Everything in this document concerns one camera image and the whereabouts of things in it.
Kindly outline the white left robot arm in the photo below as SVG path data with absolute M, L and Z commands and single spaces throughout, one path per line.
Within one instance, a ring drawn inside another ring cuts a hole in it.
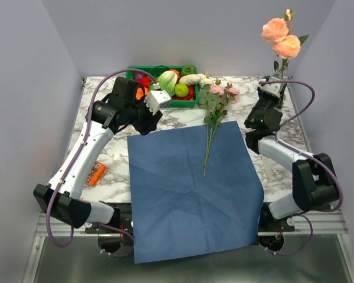
M 111 93 L 90 106 L 82 132 L 57 173 L 46 185 L 38 184 L 33 191 L 47 216 L 73 228 L 85 223 L 99 223 L 107 233 L 118 228 L 118 207 L 81 200 L 80 196 L 98 156 L 115 134 L 129 125 L 141 135 L 156 130 L 162 117 L 160 108 L 168 104 L 171 97 L 155 89 L 137 99 L 138 88 L 138 82 L 117 77 Z

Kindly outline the pink artificial flower bouquet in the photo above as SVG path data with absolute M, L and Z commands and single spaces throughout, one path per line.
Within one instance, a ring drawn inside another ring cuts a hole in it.
M 221 80 L 216 79 L 213 84 L 205 82 L 200 86 L 198 105 L 205 110 L 204 124 L 206 124 L 206 151 L 204 159 L 204 176 L 206 175 L 212 141 L 218 128 L 221 127 L 223 118 L 228 114 L 227 106 L 239 96 L 239 91 L 231 84 L 221 85 Z

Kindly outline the blue wrapping paper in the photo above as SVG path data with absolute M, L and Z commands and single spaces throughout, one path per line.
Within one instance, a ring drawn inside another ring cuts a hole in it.
M 264 191 L 236 121 L 127 140 L 135 263 L 251 245 Z

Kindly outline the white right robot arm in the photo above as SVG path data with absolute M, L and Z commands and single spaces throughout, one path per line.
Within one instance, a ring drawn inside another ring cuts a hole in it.
M 258 101 L 245 119 L 249 130 L 245 134 L 247 147 L 283 166 L 292 174 L 292 192 L 273 202 L 264 203 L 259 228 L 263 232 L 276 231 L 287 224 L 293 215 L 311 210 L 328 211 L 330 204 L 343 200 L 331 158 L 313 154 L 277 138 L 282 127 L 281 108 L 287 87 L 277 82 L 263 82 L 257 88 Z

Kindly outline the peach artificial rose stem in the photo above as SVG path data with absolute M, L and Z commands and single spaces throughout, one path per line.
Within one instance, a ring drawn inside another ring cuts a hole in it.
M 300 53 L 301 46 L 309 35 L 296 36 L 291 33 L 292 22 L 295 18 L 293 9 L 286 9 L 282 18 L 272 18 L 263 25 L 261 37 L 271 44 L 273 53 L 280 59 L 274 60 L 273 70 L 277 78 L 283 78 L 289 69 L 289 61 Z

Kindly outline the beige printed ribbon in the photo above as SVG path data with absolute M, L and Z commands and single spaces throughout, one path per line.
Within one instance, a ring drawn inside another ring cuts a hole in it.
M 265 187 L 269 187 L 269 185 L 272 181 L 272 172 L 270 169 L 270 164 L 269 164 L 268 158 L 265 156 L 262 156 L 261 160 L 262 160 L 263 168 L 264 168 L 264 172 L 265 172 L 265 182 L 263 183 L 263 185 Z

